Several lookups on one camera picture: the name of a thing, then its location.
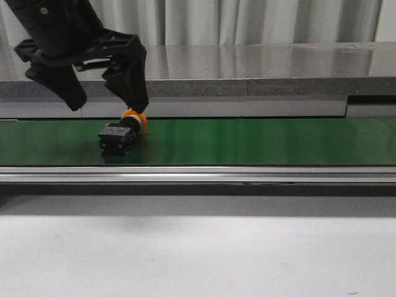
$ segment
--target green conveyor belt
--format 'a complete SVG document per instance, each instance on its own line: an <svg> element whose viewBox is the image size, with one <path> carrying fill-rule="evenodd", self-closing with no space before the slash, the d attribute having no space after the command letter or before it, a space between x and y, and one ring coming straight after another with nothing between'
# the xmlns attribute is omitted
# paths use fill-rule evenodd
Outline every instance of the green conveyor belt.
<svg viewBox="0 0 396 297"><path fill-rule="evenodd" d="M0 121L0 165L396 165L395 118L152 119L128 156L103 158L110 122Z"/></svg>

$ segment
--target white curtain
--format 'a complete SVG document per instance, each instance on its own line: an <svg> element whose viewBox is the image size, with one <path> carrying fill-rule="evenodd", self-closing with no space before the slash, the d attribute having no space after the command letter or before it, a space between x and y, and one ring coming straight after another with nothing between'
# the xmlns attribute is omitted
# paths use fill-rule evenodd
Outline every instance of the white curtain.
<svg viewBox="0 0 396 297"><path fill-rule="evenodd" d="M381 0L90 0L105 27L145 45L373 41ZM1 44L25 30L0 0Z"/></svg>

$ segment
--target white table surface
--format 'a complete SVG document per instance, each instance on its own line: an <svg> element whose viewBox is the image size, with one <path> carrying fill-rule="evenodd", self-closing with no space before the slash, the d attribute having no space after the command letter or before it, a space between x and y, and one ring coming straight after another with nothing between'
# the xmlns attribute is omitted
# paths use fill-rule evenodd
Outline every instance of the white table surface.
<svg viewBox="0 0 396 297"><path fill-rule="evenodd" d="M0 209L0 296L396 296L396 218L230 210L259 199L13 197Z"/></svg>

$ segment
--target metal frame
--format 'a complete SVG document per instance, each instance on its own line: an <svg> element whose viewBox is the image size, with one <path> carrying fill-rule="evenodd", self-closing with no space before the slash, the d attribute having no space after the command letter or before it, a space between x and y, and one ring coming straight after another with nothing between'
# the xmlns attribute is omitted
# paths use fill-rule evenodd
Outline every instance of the metal frame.
<svg viewBox="0 0 396 297"><path fill-rule="evenodd" d="M395 183L396 166L0 167L0 183Z"/></svg>

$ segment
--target conveyor belt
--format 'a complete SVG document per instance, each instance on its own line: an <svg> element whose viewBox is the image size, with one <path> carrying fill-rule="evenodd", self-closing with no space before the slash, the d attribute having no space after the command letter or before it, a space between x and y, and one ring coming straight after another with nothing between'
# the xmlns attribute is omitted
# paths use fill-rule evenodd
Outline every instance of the conveyor belt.
<svg viewBox="0 0 396 297"><path fill-rule="evenodd" d="M396 182L394 118L153 119L103 157L108 122L0 121L0 181Z"/></svg>

